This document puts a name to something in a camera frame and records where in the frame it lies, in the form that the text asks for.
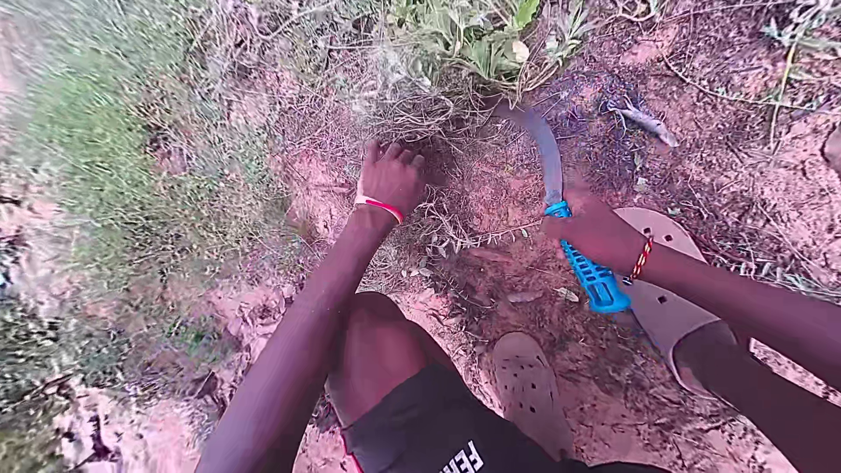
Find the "thread bracelet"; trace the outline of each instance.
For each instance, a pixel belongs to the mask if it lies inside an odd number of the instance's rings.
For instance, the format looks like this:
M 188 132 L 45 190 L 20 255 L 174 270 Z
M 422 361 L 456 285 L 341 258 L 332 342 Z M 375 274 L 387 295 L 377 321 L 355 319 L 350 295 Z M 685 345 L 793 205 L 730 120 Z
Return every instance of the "thread bracelet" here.
M 639 274 L 643 271 L 643 266 L 648 261 L 648 255 L 651 254 L 651 249 L 654 247 L 654 236 L 649 235 L 648 240 L 645 242 L 645 246 L 643 247 L 643 252 L 639 253 L 639 258 L 637 258 L 637 263 L 633 265 L 633 270 L 631 271 L 630 276 L 626 276 L 622 279 L 622 283 L 625 285 L 633 284 L 633 280 L 639 278 Z

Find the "dirt ground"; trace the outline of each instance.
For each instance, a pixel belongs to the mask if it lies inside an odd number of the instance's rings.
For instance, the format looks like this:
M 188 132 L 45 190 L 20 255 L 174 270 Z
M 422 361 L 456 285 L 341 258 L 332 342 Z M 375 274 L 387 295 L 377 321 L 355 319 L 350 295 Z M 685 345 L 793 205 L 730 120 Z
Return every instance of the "dirt ground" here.
M 838 126 L 841 94 L 826 84 L 794 87 L 792 94 L 820 95 L 819 109 L 834 114 L 782 109 L 775 149 L 769 149 L 770 107 L 713 97 L 701 88 L 757 96 L 775 87 L 785 52 L 760 30 L 782 6 L 684 14 L 693 4 L 675 2 L 671 16 L 650 30 L 627 22 L 599 30 L 561 77 L 526 101 L 553 127 L 566 169 L 579 170 L 611 205 L 672 215 L 710 264 L 766 282 L 812 279 L 810 290 L 829 295 L 841 286 L 841 180 L 822 149 Z M 713 79 L 702 84 L 692 77 Z M 289 80 L 271 75 L 261 87 L 287 94 L 294 89 L 284 85 Z M 625 95 L 660 117 L 680 146 L 668 148 L 630 123 L 623 129 L 604 102 Z M 253 104 L 242 113 L 260 114 L 266 106 Z M 272 157 L 292 185 L 289 220 L 307 242 L 303 267 L 318 263 L 352 209 L 364 137 L 337 97 L 327 94 L 319 106 L 330 118 L 295 124 L 289 130 L 294 145 Z M 569 266 L 537 231 L 542 180 L 536 147 L 498 120 L 481 136 L 458 150 L 437 138 L 415 144 L 431 162 L 433 199 L 389 239 L 373 262 L 380 277 L 364 284 L 389 292 L 497 412 L 489 374 L 493 344 L 506 332 L 531 334 L 554 367 L 576 453 L 588 463 L 793 470 L 745 417 L 683 391 L 644 337 L 586 309 Z M 456 252 L 459 238 L 482 245 Z M 258 269 L 248 280 L 220 281 L 205 297 L 206 310 L 241 346 L 228 368 L 213 374 L 212 389 L 197 393 L 218 413 L 303 287 L 303 277 L 281 280 Z M 581 302 L 562 297 L 560 288 Z M 540 295 L 512 304 L 506 296 L 515 292 Z M 838 392 L 770 348 L 755 343 L 753 351 L 779 374 L 841 405 Z M 213 421 L 199 424 L 206 428 Z M 208 433 L 186 434 L 195 425 L 185 422 L 175 428 L 184 432 L 166 437 L 181 442 L 185 453 L 153 470 L 192 468 L 196 435 Z M 142 448 L 156 455 L 150 446 Z M 354 471 L 335 426 L 308 428 L 295 471 Z

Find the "blue sickle handle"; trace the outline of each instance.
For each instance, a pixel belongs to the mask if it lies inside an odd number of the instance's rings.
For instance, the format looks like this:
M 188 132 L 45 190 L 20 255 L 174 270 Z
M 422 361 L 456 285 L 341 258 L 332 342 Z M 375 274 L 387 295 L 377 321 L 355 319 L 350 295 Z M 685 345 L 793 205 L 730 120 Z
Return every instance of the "blue sickle handle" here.
M 550 205 L 543 213 L 552 217 L 570 217 L 573 214 L 566 200 Z M 565 240 L 561 240 L 561 247 L 581 287 L 590 297 L 591 311 L 612 314 L 631 306 L 631 299 L 619 289 L 610 268 L 593 263 Z

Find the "red string bracelet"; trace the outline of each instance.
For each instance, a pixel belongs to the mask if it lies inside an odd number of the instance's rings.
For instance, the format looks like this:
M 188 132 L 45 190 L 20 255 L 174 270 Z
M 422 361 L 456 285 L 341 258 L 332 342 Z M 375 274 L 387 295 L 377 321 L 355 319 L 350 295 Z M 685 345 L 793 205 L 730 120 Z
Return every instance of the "red string bracelet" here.
M 645 246 L 643 247 L 643 252 L 639 253 L 639 258 L 637 258 L 637 263 L 633 265 L 633 271 L 631 271 L 631 275 L 627 276 L 626 278 L 622 279 L 622 282 L 625 285 L 633 284 L 633 280 L 639 278 L 639 274 L 643 271 L 643 265 L 648 261 L 648 255 L 651 254 L 651 248 L 654 246 L 654 236 L 649 235 L 648 241 L 645 242 Z
M 354 204 L 365 204 L 365 205 L 373 205 L 374 207 L 379 207 L 380 209 L 387 210 L 391 215 L 394 215 L 394 218 L 397 219 L 397 225 L 403 223 L 403 213 L 397 210 L 397 207 L 392 205 L 385 204 L 376 200 L 373 197 L 368 197 L 367 195 L 358 194 L 356 200 L 353 201 Z

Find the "ground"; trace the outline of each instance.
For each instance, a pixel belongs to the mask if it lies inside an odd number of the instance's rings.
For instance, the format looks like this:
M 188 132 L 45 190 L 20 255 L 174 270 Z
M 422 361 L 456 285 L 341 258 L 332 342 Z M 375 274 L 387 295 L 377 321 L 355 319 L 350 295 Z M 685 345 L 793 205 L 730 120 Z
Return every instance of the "ground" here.
M 524 100 L 552 126 L 565 171 L 583 175 L 612 206 L 671 215 L 710 264 L 838 301 L 841 178 L 824 151 L 841 112 L 837 68 L 802 59 L 804 69 L 830 77 L 791 87 L 793 95 L 819 99 L 818 111 L 783 108 L 770 137 L 773 107 L 732 97 L 763 97 L 779 83 L 786 51 L 761 29 L 785 7 L 689 13 L 692 8 L 693 2 L 678 0 L 657 23 L 614 21 L 596 30 L 563 74 Z M 596 12 L 607 10 L 596 4 Z M 332 73 L 353 77 L 359 62 L 336 54 Z M 305 94 L 294 75 L 267 69 L 246 85 L 230 111 L 232 123 L 274 120 L 270 111 L 280 104 L 294 104 L 289 108 L 297 112 L 270 124 L 286 145 L 268 159 L 292 195 L 286 218 L 304 242 L 299 270 L 264 270 L 274 258 L 265 247 L 240 266 L 246 278 L 222 273 L 202 292 L 194 310 L 212 316 L 238 349 L 196 381 L 189 396 L 128 408 L 90 391 L 87 401 L 57 419 L 58 428 L 77 432 L 76 441 L 62 441 L 76 463 L 93 448 L 88 420 L 103 419 L 103 442 L 121 449 L 122 460 L 91 463 L 90 470 L 192 470 L 201 441 L 352 210 L 362 142 L 371 130 L 344 99 L 341 84 Z M 608 100 L 625 96 L 662 119 L 680 146 L 669 148 L 606 109 Z M 731 407 L 682 390 L 644 336 L 587 310 L 569 266 L 538 231 L 542 179 L 528 135 L 492 119 L 470 140 L 433 136 L 410 146 L 429 159 L 430 197 L 389 238 L 362 286 L 387 293 L 421 324 L 481 401 L 500 411 L 490 353 L 503 334 L 523 331 L 550 358 L 576 454 L 588 463 L 793 470 Z M 580 301 L 563 297 L 562 288 Z M 515 293 L 532 296 L 509 302 Z M 761 343 L 752 349 L 779 374 L 841 405 L 838 392 L 804 369 Z M 336 425 L 317 416 L 295 471 L 353 469 Z

